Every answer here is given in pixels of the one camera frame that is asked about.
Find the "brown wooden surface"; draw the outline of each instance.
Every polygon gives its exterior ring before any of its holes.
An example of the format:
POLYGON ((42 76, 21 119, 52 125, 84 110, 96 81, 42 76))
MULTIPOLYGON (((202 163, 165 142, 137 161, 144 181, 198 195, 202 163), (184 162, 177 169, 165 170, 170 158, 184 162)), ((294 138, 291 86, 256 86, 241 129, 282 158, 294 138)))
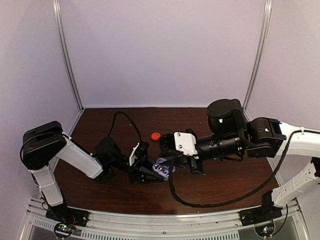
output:
MULTIPOLYGON (((85 149, 94 152, 98 142, 107 136, 114 113, 119 109, 87 109, 72 137, 85 149)), ((150 143, 149 155, 157 157, 158 144, 151 134, 184 131, 192 128, 198 137, 211 134, 204 108, 122 108, 141 131, 142 139, 150 143)), ((123 153, 129 155, 138 142, 133 126, 119 115, 112 132, 123 153)), ((178 169, 174 184, 178 195, 192 203, 219 203, 242 196, 270 176, 272 170, 265 158, 243 162, 208 160, 205 175, 193 175, 189 169, 178 169)), ((278 186, 274 179, 267 187, 240 202, 218 208, 192 208, 173 199, 168 182, 131 185, 125 172, 115 170, 116 177, 107 184, 95 183, 84 173, 64 161, 54 172, 67 203, 72 207, 126 214, 185 214, 224 211, 256 206, 261 196, 278 186)))

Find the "black cable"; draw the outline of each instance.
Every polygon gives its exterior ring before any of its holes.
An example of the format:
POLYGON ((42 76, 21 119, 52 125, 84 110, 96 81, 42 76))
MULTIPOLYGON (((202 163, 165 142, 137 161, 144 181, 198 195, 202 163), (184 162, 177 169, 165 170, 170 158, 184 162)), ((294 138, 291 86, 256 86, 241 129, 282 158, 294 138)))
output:
POLYGON ((250 142, 246 137, 245 137, 245 130, 242 128, 238 131, 238 136, 241 139, 241 141, 250 148, 255 148, 257 147, 257 145, 255 145, 254 143, 250 142))
MULTIPOLYGON (((228 200, 228 201, 224 201, 224 202, 219 202, 219 203, 214 203, 214 204, 196 204, 196 203, 191 203, 191 202, 187 202, 187 201, 184 201, 182 200, 176 193, 176 190, 175 190, 175 187, 174 187, 174 182, 173 182, 173 167, 174 167, 174 163, 175 163, 175 160, 176 158, 178 157, 179 154, 181 154, 182 152, 179 152, 177 155, 174 156, 174 158, 172 159, 172 161, 170 162, 170 165, 169 165, 169 187, 170 187, 170 192, 173 196, 173 198, 178 201, 179 203, 183 204, 183 205, 186 205, 186 206, 189 206, 189 207, 192 207, 192 208, 216 208, 216 207, 221 207, 221 206, 225 206, 225 205, 230 205, 230 204, 234 204, 236 202, 239 202, 243 199, 246 199, 250 196, 252 196, 253 194, 259 192, 261 189, 263 189, 274 177, 275 175, 277 174, 277 172, 279 171, 286 155, 287 155, 287 152, 288 152, 288 149, 289 149, 289 145, 290 145, 290 142, 291 142, 291 139, 293 137, 294 134, 296 133, 301 133, 302 131, 301 130, 296 130, 296 131, 293 131, 291 133, 291 135, 289 136, 288 140, 287 140, 287 143, 284 147, 284 150, 282 152, 282 155, 281 155, 281 158, 280 158, 280 161, 279 163, 277 164, 277 166, 275 167, 273 173, 271 174, 270 177, 268 177, 267 180, 265 180, 261 185, 259 185, 256 189, 246 193, 245 195, 242 195, 240 197, 237 197, 235 199, 232 199, 232 200, 228 200)), ((313 131, 313 130, 304 130, 304 132, 306 133, 313 133, 313 134, 320 134, 319 131, 313 131)))
POLYGON ((113 115, 112 125, 111 125, 111 127, 110 127, 110 130, 109 130, 109 133, 108 133, 108 137, 110 137, 110 135, 111 135, 111 133, 112 133, 112 130, 114 129, 114 126, 115 126, 115 123, 116 123, 116 118, 117 118, 117 115, 119 115, 119 114, 124 115, 124 116, 129 120, 129 122, 130 122, 130 123, 132 124, 132 126, 134 127, 136 133, 138 134, 140 142, 142 142, 141 134, 140 134, 140 131, 139 131, 137 125, 136 125, 135 122, 131 119, 131 117, 129 117, 129 115, 126 114, 126 113, 123 112, 123 111, 117 111, 117 112, 115 112, 115 114, 113 115))
POLYGON ((284 227, 284 225, 286 224, 286 221, 287 221, 287 219, 288 219, 289 208, 288 208, 288 204, 285 205, 285 206, 286 206, 286 214, 285 214, 284 221, 283 221, 281 227, 279 227, 279 229, 278 229, 275 233, 272 234, 272 237, 273 237, 274 235, 278 234, 278 233, 280 232, 280 230, 281 230, 281 229, 284 227))

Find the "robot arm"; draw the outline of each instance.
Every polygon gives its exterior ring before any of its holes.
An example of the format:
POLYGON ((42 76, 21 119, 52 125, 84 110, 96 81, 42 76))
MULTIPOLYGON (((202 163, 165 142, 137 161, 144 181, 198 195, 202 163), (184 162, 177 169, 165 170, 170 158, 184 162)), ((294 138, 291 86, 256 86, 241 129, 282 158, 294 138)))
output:
POLYGON ((22 163, 28 168, 47 202, 51 218, 68 222, 75 219, 85 226, 88 212, 68 208, 49 166, 53 158, 60 158, 85 173, 96 182, 109 176, 109 170, 92 154, 85 152, 66 135, 59 122, 53 121, 27 131, 23 135, 22 163))
POLYGON ((132 184, 163 182, 164 179, 152 171, 148 147, 147 142, 141 141, 128 158, 121 153, 113 138, 105 137, 95 147, 96 154, 93 155, 65 134, 59 122, 53 121, 23 135, 20 156, 45 197, 49 208, 47 217, 64 223, 73 223, 75 218, 76 225, 85 226, 88 212, 67 206, 49 161, 53 158, 64 160, 100 184, 115 176, 111 167, 127 172, 132 184))
MULTIPOLYGON (((236 99, 213 102, 207 108, 207 115, 214 135, 197 139, 192 133, 175 132, 173 142, 174 150, 193 159, 198 172, 202 173, 203 161, 216 158, 229 160, 228 156, 243 156, 245 151, 249 158, 274 158, 283 152, 287 155, 312 157, 306 167, 290 181, 265 193, 261 207, 240 212, 242 224, 246 226, 280 217, 281 208, 320 183, 320 131, 265 117, 244 124, 241 112, 240 102, 236 99)), ((170 142, 171 137, 166 135, 163 141, 170 142)), ((162 146, 162 150, 168 151, 168 145, 162 144, 165 146, 162 146)))
MULTIPOLYGON (((302 131, 292 136, 287 155, 312 157, 301 172, 284 185, 273 189, 274 206, 283 208, 292 199, 320 183, 320 134, 312 133, 316 132, 315 130, 292 126, 284 122, 281 123, 280 128, 282 134, 288 137, 295 131, 302 131)), ((277 155, 283 152, 287 141, 282 143, 277 155)))

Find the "white wall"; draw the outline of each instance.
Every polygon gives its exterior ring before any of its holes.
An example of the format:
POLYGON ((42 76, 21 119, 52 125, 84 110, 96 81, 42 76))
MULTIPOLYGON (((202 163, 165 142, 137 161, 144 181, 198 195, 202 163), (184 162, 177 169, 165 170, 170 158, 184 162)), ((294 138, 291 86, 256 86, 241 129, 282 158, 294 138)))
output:
POLYGON ((25 131, 78 111, 67 79, 51 1, 0 2, 0 239, 17 239, 37 190, 20 162, 25 131))
MULTIPOLYGON (((261 69, 248 106, 271 117, 320 130, 320 1, 273 1, 261 69)), ((288 181, 310 157, 288 156, 280 169, 288 181)), ((320 188, 298 198, 311 239, 319 239, 320 188)))
POLYGON ((61 1, 85 107, 244 100, 263 0, 61 1))

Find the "red cap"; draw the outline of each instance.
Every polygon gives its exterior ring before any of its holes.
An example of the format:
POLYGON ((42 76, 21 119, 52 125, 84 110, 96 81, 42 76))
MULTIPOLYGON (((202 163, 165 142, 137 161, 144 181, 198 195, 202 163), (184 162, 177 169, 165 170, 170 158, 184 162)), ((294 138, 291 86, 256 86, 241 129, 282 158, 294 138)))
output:
POLYGON ((158 132, 154 132, 151 134, 151 139, 155 142, 159 141, 160 138, 161 138, 161 134, 158 132))

